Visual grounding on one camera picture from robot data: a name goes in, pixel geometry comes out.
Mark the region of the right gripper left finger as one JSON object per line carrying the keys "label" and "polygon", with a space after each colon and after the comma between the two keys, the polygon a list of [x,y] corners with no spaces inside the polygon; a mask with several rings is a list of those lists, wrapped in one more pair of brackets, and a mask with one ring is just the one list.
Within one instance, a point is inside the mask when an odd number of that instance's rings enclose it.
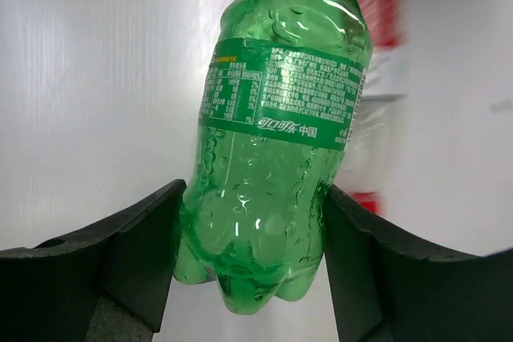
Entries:
{"label": "right gripper left finger", "polygon": [[174,268],[185,183],[37,247],[1,253],[4,341],[150,341]]}

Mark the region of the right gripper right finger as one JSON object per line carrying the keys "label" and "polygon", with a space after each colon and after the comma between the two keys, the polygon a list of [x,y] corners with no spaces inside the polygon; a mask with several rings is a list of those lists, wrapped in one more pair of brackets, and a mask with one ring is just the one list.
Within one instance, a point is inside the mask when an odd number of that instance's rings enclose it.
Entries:
{"label": "right gripper right finger", "polygon": [[509,341],[512,253],[422,239],[333,187],[325,259],[341,341]]}

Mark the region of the red label bottle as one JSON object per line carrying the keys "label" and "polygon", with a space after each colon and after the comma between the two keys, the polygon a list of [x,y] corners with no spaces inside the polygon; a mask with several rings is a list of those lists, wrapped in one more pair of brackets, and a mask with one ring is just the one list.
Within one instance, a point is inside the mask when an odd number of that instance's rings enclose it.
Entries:
{"label": "red label bottle", "polygon": [[336,178],[370,212],[386,212],[385,186],[399,147],[408,66],[403,0],[358,0],[374,50],[351,141]]}

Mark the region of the green bottle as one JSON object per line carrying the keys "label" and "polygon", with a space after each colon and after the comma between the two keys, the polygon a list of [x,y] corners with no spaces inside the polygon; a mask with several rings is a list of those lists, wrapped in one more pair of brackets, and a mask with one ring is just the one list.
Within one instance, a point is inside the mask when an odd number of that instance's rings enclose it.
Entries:
{"label": "green bottle", "polygon": [[175,278],[226,308],[293,302],[321,262],[321,206],[373,51],[357,0],[235,0],[220,20],[179,214]]}

